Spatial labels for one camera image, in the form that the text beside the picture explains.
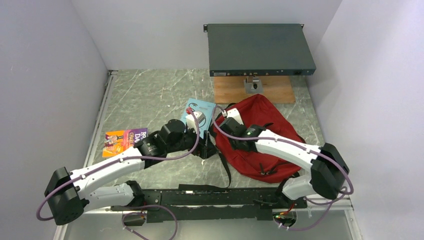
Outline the light blue cat notebook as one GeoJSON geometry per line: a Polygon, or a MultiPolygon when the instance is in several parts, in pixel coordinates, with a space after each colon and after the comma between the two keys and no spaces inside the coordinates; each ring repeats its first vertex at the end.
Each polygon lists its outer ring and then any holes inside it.
{"type": "Polygon", "coordinates": [[[215,103],[207,102],[199,99],[189,98],[180,120],[188,127],[188,129],[196,129],[193,116],[187,111],[190,108],[198,120],[200,138],[205,139],[205,131],[209,130],[212,123],[213,110],[215,103]]]}

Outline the red fabric backpack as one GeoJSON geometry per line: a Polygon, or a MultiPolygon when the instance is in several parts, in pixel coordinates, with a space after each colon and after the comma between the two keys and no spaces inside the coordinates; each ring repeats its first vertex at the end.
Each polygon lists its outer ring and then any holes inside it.
{"type": "MultiPolygon", "coordinates": [[[[232,108],[238,110],[247,127],[251,125],[265,126],[280,136],[301,143],[305,142],[274,104],[261,94],[252,95],[225,107],[226,110],[232,108]]],[[[269,154],[234,150],[229,139],[214,125],[211,126],[211,130],[215,145],[223,157],[246,177],[270,184],[280,183],[301,169],[293,163],[269,154]]]]}

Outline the Roald Dahl Charlie book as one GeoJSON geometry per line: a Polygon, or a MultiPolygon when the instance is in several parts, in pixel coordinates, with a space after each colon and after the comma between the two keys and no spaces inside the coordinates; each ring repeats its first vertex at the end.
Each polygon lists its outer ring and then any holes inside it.
{"type": "Polygon", "coordinates": [[[111,158],[133,147],[148,135],[147,128],[108,131],[103,141],[102,157],[111,158]]]}

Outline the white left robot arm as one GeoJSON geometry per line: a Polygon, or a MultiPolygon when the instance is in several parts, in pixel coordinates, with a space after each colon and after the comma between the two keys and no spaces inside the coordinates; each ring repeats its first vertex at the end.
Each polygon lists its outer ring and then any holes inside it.
{"type": "Polygon", "coordinates": [[[62,226],[85,212],[103,207],[139,209],[145,202],[145,195],[136,181],[109,187],[105,184],[165,162],[169,153],[183,151],[184,157],[192,154],[203,160],[216,154],[209,134],[198,130],[193,121],[190,124],[169,120],[160,130],[102,162],[72,171],[65,167],[56,169],[44,191],[45,203],[52,214],[49,219],[62,226]]]}

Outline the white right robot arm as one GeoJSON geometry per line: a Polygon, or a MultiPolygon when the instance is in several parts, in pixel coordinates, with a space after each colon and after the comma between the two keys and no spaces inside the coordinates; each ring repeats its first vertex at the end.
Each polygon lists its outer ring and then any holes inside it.
{"type": "Polygon", "coordinates": [[[215,127],[229,138],[236,150],[271,155],[305,171],[298,177],[289,178],[275,194],[276,203],[282,208],[289,207],[299,198],[315,194],[334,202],[354,190],[349,178],[350,169],[333,144],[301,143],[264,126],[253,124],[246,127],[233,117],[227,117],[215,127]]]}

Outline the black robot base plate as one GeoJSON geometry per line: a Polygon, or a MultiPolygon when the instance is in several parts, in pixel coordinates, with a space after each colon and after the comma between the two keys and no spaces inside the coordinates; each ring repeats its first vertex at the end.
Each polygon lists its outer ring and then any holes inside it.
{"type": "Polygon", "coordinates": [[[271,221],[278,212],[305,209],[302,198],[285,200],[275,187],[228,188],[224,191],[182,191],[145,189],[144,205],[147,223],[173,220],[256,219],[271,221]]]}

